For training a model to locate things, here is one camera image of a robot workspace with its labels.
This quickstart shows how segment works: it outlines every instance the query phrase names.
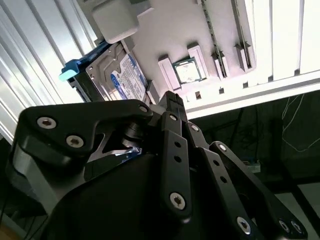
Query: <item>corrugated white panel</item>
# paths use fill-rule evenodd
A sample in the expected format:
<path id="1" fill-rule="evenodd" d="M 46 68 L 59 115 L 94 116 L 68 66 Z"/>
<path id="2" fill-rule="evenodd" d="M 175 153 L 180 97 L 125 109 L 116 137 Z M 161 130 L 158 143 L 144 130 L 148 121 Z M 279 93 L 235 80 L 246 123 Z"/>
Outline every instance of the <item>corrugated white panel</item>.
<path id="1" fill-rule="evenodd" d="M 273 80 L 293 77 L 299 57 L 300 0 L 272 1 Z"/>
<path id="2" fill-rule="evenodd" d="M 320 69 L 320 1 L 304 0 L 300 73 Z"/>
<path id="3" fill-rule="evenodd" d="M 0 0 L 0 133 L 11 143 L 27 107 L 82 102 L 58 76 L 94 47 L 75 0 Z"/>
<path id="4" fill-rule="evenodd" d="M 273 75 L 270 0 L 253 0 L 253 16 L 258 83 L 265 84 Z"/>

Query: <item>hard drive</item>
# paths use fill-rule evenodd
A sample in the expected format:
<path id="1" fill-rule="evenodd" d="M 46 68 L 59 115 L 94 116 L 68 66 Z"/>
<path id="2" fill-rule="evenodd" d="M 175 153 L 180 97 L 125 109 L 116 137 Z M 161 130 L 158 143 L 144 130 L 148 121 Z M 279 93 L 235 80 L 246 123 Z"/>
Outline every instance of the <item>hard drive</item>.
<path id="1" fill-rule="evenodd" d="M 113 44 L 85 71 L 105 101 L 146 101 L 147 81 L 135 58 L 120 43 Z"/>

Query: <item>screw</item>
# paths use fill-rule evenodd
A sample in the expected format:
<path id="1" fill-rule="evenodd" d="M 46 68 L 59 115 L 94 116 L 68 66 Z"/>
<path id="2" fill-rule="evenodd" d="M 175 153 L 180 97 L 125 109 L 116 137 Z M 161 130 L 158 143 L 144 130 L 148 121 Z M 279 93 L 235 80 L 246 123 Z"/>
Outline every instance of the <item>screw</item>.
<path id="1" fill-rule="evenodd" d="M 196 125 L 191 125 L 191 128 L 196 131 L 196 132 L 199 132 L 199 128 L 196 126 Z"/>
<path id="2" fill-rule="evenodd" d="M 295 230 L 298 231 L 298 233 L 302 234 L 301 227 L 298 224 L 296 224 L 294 221 L 291 221 L 291 224 L 295 228 Z"/>
<path id="3" fill-rule="evenodd" d="M 66 138 L 66 143 L 72 148 L 81 148 L 85 143 L 84 140 L 76 135 L 70 135 Z"/>
<path id="4" fill-rule="evenodd" d="M 39 125 L 40 128 L 43 129 L 54 129 L 57 126 L 57 123 L 55 120 L 53 120 L 51 117 L 42 116 L 38 118 L 36 123 Z"/>
<path id="5" fill-rule="evenodd" d="M 241 230 L 246 234 L 246 235 L 250 235 L 251 233 L 251 227 L 249 225 L 249 223 L 243 218 L 238 216 L 236 218 L 236 222 L 238 223 L 238 226 L 241 228 Z"/>
<path id="6" fill-rule="evenodd" d="M 142 112 L 148 112 L 148 109 L 146 109 L 144 106 L 140 106 L 139 109 L 142 111 Z"/>
<path id="7" fill-rule="evenodd" d="M 226 147 L 225 147 L 225 146 L 223 146 L 223 145 L 219 144 L 219 147 L 220 147 L 223 151 L 227 151 L 227 149 L 226 149 Z"/>
<path id="8" fill-rule="evenodd" d="M 176 209 L 183 210 L 186 207 L 185 199 L 177 192 L 170 194 L 170 201 Z"/>
<path id="9" fill-rule="evenodd" d="M 285 224 L 284 221 L 279 220 L 279 223 L 280 223 L 281 227 L 282 227 L 287 233 L 290 233 L 290 229 L 289 229 L 289 227 L 287 226 L 287 224 Z"/>
<path id="10" fill-rule="evenodd" d="M 177 121 L 177 118 L 176 118 L 174 115 L 172 115 L 172 114 L 170 114 L 170 118 L 171 118 L 173 121 Z"/>

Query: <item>wire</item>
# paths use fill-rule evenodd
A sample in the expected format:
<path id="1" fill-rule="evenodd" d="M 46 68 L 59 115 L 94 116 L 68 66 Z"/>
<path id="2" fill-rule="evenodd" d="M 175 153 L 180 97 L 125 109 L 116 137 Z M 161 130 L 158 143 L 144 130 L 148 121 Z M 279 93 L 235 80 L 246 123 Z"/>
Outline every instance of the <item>wire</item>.
<path id="1" fill-rule="evenodd" d="M 300 106 L 301 106 L 301 103 L 302 103 L 302 101 L 303 101 L 303 99 L 304 99 L 304 96 L 305 96 L 305 95 L 303 94 L 302 97 L 301 97 L 301 99 L 300 99 L 299 105 L 298 105 L 298 107 L 296 108 L 296 110 L 295 110 L 295 112 L 294 112 L 294 114 L 293 114 L 293 117 L 291 118 L 291 120 L 290 120 L 290 122 L 288 123 L 288 125 L 283 128 L 283 131 L 282 131 L 282 140 L 283 140 L 286 144 L 288 144 L 291 148 L 293 148 L 295 151 L 297 151 L 298 153 L 303 153 L 303 152 L 307 151 L 307 150 L 308 150 L 309 148 L 311 148 L 314 144 L 316 144 L 318 141 L 320 141 L 320 137 L 319 137 L 317 140 L 313 141 L 313 143 L 311 143 L 311 144 L 310 144 L 308 147 L 306 147 L 305 149 L 299 150 L 299 149 L 297 149 L 295 146 L 293 146 L 291 143 L 289 143 L 289 142 L 284 138 L 285 131 L 288 129 L 288 127 L 290 126 L 290 124 L 294 121 L 294 119 L 295 119 L 295 117 L 296 117 L 296 115 L 297 115 L 297 112 L 298 112 L 298 110 L 299 110 L 299 108 L 300 108 Z M 285 108 L 284 108 L 284 110 L 283 110 L 283 112 L 282 112 L 282 119 L 284 119 L 284 117 L 286 116 L 286 113 L 287 113 L 287 111 L 288 111 L 288 107 L 289 107 L 297 98 L 298 98 L 298 96 L 296 96 L 296 97 L 294 98 L 294 100 L 293 100 L 290 104 L 288 104 L 288 103 L 289 103 L 289 99 L 290 99 L 290 98 L 288 98 L 288 101 L 287 101 L 287 103 L 286 103 L 286 106 L 285 106 Z"/>
<path id="2" fill-rule="evenodd" d="M 1 215 L 0 215 L 0 228 L 1 228 L 2 219 L 3 219 L 4 214 L 5 214 L 5 209 L 6 209 L 6 206 L 7 206 L 8 200 L 9 200 L 10 188 L 11 188 L 11 185 L 10 185 L 10 184 L 8 184 L 8 186 L 7 186 L 7 191 L 6 191 L 6 197 L 5 197 L 4 201 L 3 201 L 3 205 L 2 205 L 2 209 L 1 209 Z"/>
<path id="3" fill-rule="evenodd" d="M 290 102 L 290 103 L 289 103 L 290 97 L 288 97 L 288 100 L 287 100 L 287 102 L 286 102 L 286 106 L 285 106 L 285 108 L 284 108 L 284 110 L 283 110 L 283 112 L 282 112 L 282 120 L 285 118 L 285 116 L 286 116 L 286 114 L 287 114 L 287 111 L 288 111 L 288 108 L 290 107 L 290 105 L 293 104 L 294 101 L 295 101 L 298 97 L 299 97 L 299 95 L 298 95 L 298 96 L 295 96 L 295 98 L 294 98 L 294 99 L 292 100 L 292 102 Z"/>
<path id="4" fill-rule="evenodd" d="M 43 220 L 43 222 L 39 225 L 39 227 L 34 231 L 34 233 L 32 233 L 32 235 L 29 237 L 28 240 L 31 240 L 35 235 L 36 233 L 42 228 L 42 226 L 45 224 L 45 222 L 47 221 L 48 219 L 48 216 L 46 216 L 46 218 Z"/>
<path id="5" fill-rule="evenodd" d="M 30 233 L 30 231 L 31 231 L 31 229 L 32 229 L 32 226 L 33 226 L 34 223 L 35 223 L 35 220 L 36 220 L 36 216 L 33 217 L 32 222 L 31 222 L 31 225 L 30 225 L 30 227 L 29 227 L 29 230 L 28 230 L 28 232 L 26 233 L 26 235 L 24 236 L 23 240 L 26 240 L 26 239 L 27 239 L 27 237 L 28 237 L 28 235 L 29 235 L 29 233 Z"/>
<path id="6" fill-rule="evenodd" d="M 288 125 L 286 127 L 283 128 L 283 131 L 282 131 L 282 135 L 284 134 L 284 132 L 288 129 L 288 127 L 291 125 L 291 123 L 294 121 L 296 115 L 297 115 L 297 112 L 302 104 L 302 100 L 304 99 L 305 95 L 303 94 L 301 99 L 300 99 L 300 102 L 299 102 L 299 105 L 298 107 L 296 108 L 294 114 L 293 114 L 293 117 L 291 118 L 290 122 L 288 123 Z"/>

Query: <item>black plastic part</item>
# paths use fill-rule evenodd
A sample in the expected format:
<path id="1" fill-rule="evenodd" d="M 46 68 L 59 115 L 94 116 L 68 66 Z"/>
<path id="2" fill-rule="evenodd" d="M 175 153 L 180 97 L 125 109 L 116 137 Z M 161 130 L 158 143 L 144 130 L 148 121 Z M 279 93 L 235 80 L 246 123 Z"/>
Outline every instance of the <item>black plastic part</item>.
<path id="1" fill-rule="evenodd" d="M 184 101 L 178 94 L 167 91 L 161 98 L 159 105 L 175 114 L 182 122 L 188 122 Z"/>
<path id="2" fill-rule="evenodd" d="M 93 153 L 95 135 L 130 123 L 146 124 L 152 115 L 152 111 L 138 100 L 30 107 L 20 114 L 13 145 L 19 144 L 34 159 L 53 167 L 66 172 L 79 171 Z M 41 128 L 37 124 L 40 117 L 54 119 L 56 127 Z M 69 146 L 66 138 L 71 135 L 81 137 L 84 145 L 80 148 Z"/>
<path id="3" fill-rule="evenodd" d="M 209 150 L 209 145 L 205 142 L 205 138 L 197 126 L 192 123 L 187 123 L 186 126 L 188 127 L 189 140 L 192 142 L 192 155 L 197 156 L 201 168 L 207 169 L 214 189 L 216 189 L 219 199 L 221 200 L 225 217 L 228 220 L 227 228 L 229 231 L 233 232 L 233 235 L 240 239 L 265 239 L 256 225 L 248 217 L 220 156 Z M 248 222 L 250 226 L 249 234 L 245 234 L 239 227 L 237 223 L 238 217 Z"/>
<path id="4" fill-rule="evenodd" d="M 146 154 L 69 192 L 56 206 L 43 240 L 227 238 L 217 197 L 203 174 L 190 172 L 192 220 L 175 225 L 159 204 L 160 161 Z"/>
<path id="5" fill-rule="evenodd" d="M 215 141 L 210 145 L 210 150 L 221 157 L 232 182 L 236 186 L 238 195 L 246 196 L 246 199 L 249 200 L 256 224 L 267 239 L 304 240 L 308 238 L 307 230 L 303 224 L 248 170 L 225 144 Z M 279 221 L 286 223 L 289 233 L 281 227 Z M 292 221 L 301 227 L 302 233 L 294 228 L 291 224 Z"/>
<path id="6" fill-rule="evenodd" d="M 160 199 L 168 219 L 185 224 L 192 214 L 188 143 L 182 134 L 181 120 L 165 112 L 160 120 L 163 149 L 161 151 Z M 170 195 L 178 193 L 185 202 L 183 209 L 174 207 Z"/>

